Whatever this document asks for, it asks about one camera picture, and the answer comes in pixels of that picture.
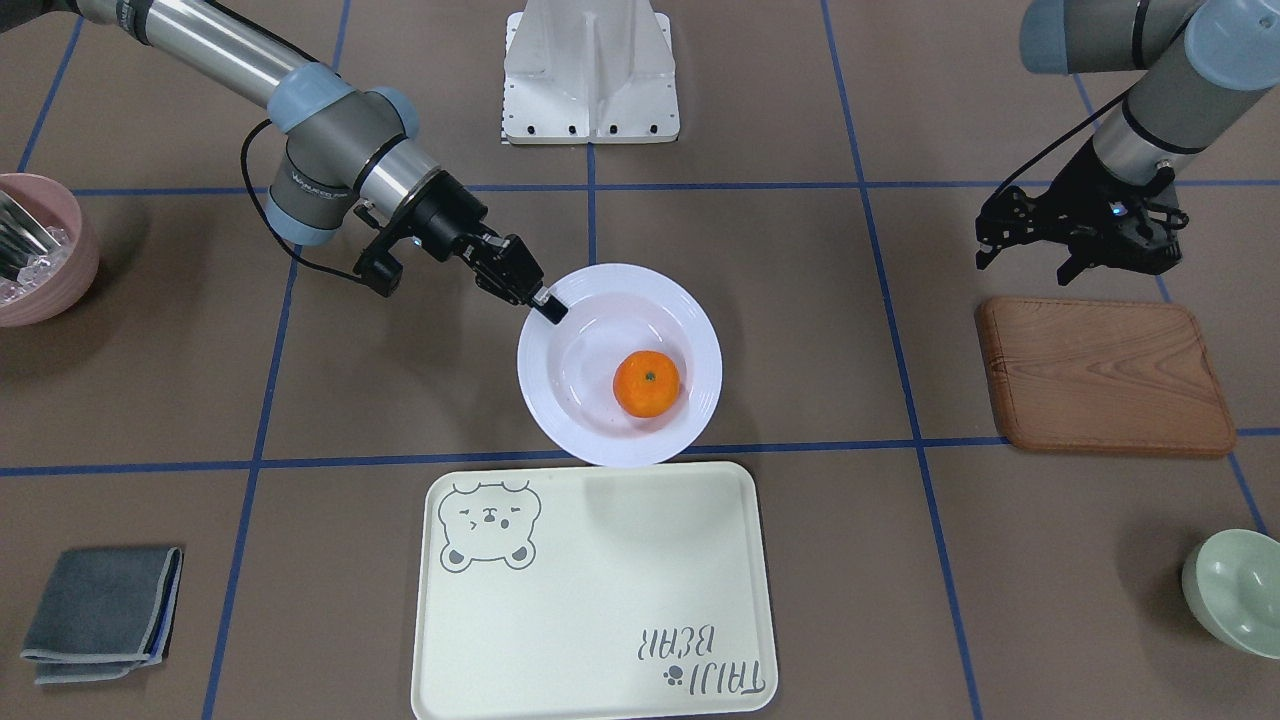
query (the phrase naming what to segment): gray cloth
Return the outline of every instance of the gray cloth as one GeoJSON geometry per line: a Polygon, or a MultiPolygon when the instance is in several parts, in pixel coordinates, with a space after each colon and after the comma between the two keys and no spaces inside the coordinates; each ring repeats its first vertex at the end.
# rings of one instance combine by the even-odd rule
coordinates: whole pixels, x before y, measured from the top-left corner
{"type": "Polygon", "coordinates": [[[122,678],[164,657],[182,550],[69,550],[54,566],[22,657],[36,684],[122,678]]]}

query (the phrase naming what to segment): plate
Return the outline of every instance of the plate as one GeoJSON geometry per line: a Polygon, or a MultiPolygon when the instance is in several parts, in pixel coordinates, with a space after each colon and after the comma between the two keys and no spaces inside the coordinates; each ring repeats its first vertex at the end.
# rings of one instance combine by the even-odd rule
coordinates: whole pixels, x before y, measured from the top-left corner
{"type": "Polygon", "coordinates": [[[530,313],[520,333],[520,391],[534,420],[566,452],[613,468],[639,468],[689,447],[719,401],[719,341],[685,288],[648,268],[591,265],[552,293],[568,306],[558,325],[530,313]],[[669,356],[681,393],[657,418],[628,415],[613,397],[613,374],[640,350],[669,356]]]}

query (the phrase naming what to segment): wooden cutting board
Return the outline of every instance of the wooden cutting board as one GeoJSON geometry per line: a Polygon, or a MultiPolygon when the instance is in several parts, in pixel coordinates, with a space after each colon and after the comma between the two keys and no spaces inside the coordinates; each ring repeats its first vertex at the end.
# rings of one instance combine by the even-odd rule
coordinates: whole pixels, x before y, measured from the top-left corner
{"type": "Polygon", "coordinates": [[[993,297],[977,311],[1000,432],[1041,451],[1221,457],[1235,425],[1180,305],[993,297]]]}

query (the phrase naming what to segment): mint green bowl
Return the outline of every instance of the mint green bowl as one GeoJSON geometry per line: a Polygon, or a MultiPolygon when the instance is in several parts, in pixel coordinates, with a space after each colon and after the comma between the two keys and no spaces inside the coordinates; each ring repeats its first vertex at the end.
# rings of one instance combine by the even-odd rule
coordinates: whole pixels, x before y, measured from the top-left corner
{"type": "Polygon", "coordinates": [[[1253,530],[1215,534],[1183,565],[1183,594],[1213,637],[1280,660],[1280,542],[1253,530]]]}

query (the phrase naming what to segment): bear drawing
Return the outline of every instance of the bear drawing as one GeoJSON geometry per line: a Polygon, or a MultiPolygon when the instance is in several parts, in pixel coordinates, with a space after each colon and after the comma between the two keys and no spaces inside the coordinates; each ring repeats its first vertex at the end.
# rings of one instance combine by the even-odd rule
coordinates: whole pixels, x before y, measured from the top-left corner
{"type": "Polygon", "coordinates": [[[454,483],[436,511],[444,527],[440,564],[461,573],[472,561],[503,560],[512,570],[524,570],[534,561],[534,520],[541,510],[527,479],[454,483]]]}

